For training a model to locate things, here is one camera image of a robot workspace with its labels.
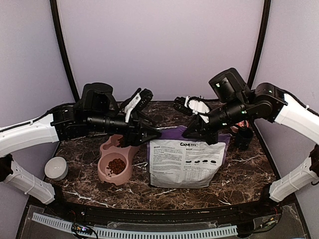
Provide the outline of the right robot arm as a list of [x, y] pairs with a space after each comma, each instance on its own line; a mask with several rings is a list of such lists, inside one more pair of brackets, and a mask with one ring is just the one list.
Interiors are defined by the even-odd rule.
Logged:
[[292, 93], [270, 83], [262, 83], [254, 90], [246, 86], [236, 89], [231, 86], [223, 90], [220, 83], [215, 84], [222, 106], [211, 110], [206, 100], [198, 97], [186, 97], [181, 100], [182, 110], [188, 116], [194, 116], [183, 133], [185, 138], [196, 138], [208, 144], [217, 143], [218, 132], [226, 127], [237, 126], [245, 120], [264, 119], [284, 126], [266, 144], [283, 147], [284, 143], [313, 142], [314, 149], [297, 168], [283, 178], [266, 186], [266, 195], [255, 204], [254, 211], [265, 216], [290, 194], [309, 183], [319, 181], [319, 115], [303, 104]]

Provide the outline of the purple white pet food bag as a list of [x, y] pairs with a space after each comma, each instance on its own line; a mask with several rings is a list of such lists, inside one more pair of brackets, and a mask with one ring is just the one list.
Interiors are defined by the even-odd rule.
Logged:
[[220, 134], [216, 144], [182, 136], [185, 126], [163, 127], [147, 143], [149, 184], [157, 188], [198, 189], [209, 186], [224, 164], [231, 139]]

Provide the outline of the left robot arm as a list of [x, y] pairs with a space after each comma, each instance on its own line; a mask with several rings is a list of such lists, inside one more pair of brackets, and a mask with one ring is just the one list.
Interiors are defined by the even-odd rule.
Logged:
[[114, 116], [106, 112], [82, 111], [71, 105], [58, 106], [43, 116], [0, 130], [0, 180], [48, 205], [59, 217], [70, 213], [59, 189], [23, 169], [13, 152], [44, 143], [55, 143], [95, 134], [118, 134], [124, 146], [140, 146], [161, 136], [159, 130], [143, 123], [140, 113]]

